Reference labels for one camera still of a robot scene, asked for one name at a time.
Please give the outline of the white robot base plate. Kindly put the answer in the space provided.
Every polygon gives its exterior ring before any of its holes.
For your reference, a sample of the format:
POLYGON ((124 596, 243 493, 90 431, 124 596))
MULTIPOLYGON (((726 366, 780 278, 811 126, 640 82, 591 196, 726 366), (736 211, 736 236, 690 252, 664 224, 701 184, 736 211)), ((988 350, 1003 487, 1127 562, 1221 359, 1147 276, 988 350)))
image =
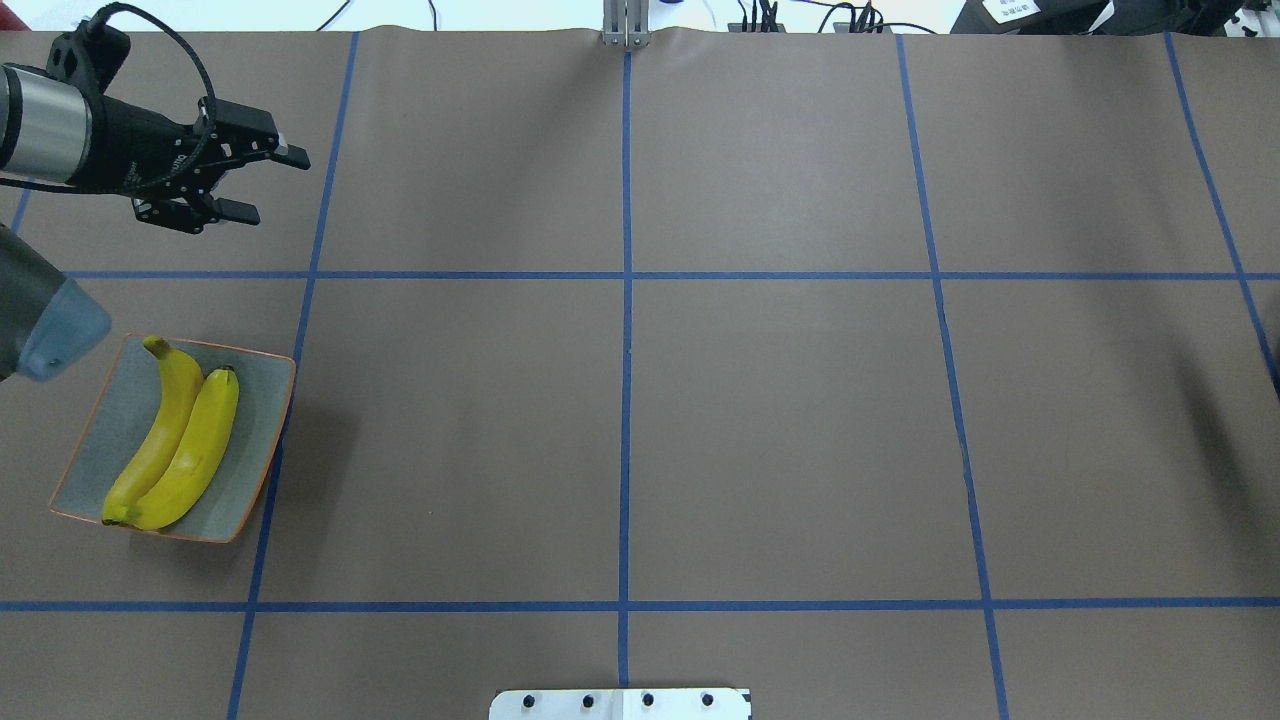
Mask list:
POLYGON ((749 691, 727 687, 503 691, 489 719, 751 719, 749 691))

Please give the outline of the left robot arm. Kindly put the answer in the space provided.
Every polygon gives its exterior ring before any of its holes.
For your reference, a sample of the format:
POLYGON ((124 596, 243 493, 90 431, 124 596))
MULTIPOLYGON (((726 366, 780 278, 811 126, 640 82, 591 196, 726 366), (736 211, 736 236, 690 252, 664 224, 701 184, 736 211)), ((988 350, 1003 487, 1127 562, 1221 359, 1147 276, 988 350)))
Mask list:
MULTIPOLYGON (((259 224, 255 205, 214 193, 227 173, 256 161, 310 168, 306 150, 257 108, 204 97, 197 120, 183 126, 36 68, 3 67, 4 179, 122 196, 138 222, 197 234, 259 224)), ((111 328, 109 313, 10 227, 1 286, 4 378, 51 380, 111 328)))

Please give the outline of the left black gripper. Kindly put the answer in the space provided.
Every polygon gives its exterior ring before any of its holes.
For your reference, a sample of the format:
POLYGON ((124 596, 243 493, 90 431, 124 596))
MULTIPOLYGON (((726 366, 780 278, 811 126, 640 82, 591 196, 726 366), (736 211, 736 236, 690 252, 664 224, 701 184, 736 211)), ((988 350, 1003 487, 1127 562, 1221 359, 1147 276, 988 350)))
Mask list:
POLYGON ((187 234, 221 223, 259 225, 255 205, 209 195, 216 170, 256 161, 311 168, 308 152, 289 145, 273 115, 257 108, 204 96, 196 120, 184 126, 114 97, 88 97, 86 105, 84 190, 134 197, 134 218, 148 225, 187 234))

